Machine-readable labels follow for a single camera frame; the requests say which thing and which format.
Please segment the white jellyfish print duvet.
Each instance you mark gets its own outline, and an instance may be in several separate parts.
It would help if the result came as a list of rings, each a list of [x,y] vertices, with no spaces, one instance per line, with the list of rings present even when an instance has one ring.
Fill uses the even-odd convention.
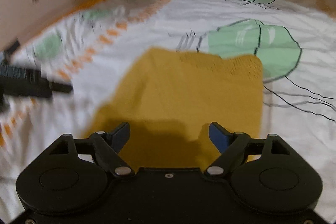
[[[22,212],[15,179],[61,134],[123,121],[125,161],[199,166],[213,121],[280,135],[323,180],[335,222],[335,8],[325,0],[91,0],[17,49],[15,65],[73,85],[10,98],[1,115],[1,219]]]

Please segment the mustard yellow knit garment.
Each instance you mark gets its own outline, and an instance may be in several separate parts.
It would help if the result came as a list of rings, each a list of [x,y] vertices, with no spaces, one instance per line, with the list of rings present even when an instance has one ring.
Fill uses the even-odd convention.
[[[219,157],[208,130],[260,133],[263,66],[254,55],[222,59],[152,48],[120,81],[88,133],[130,124],[120,157],[133,169],[207,168]]]

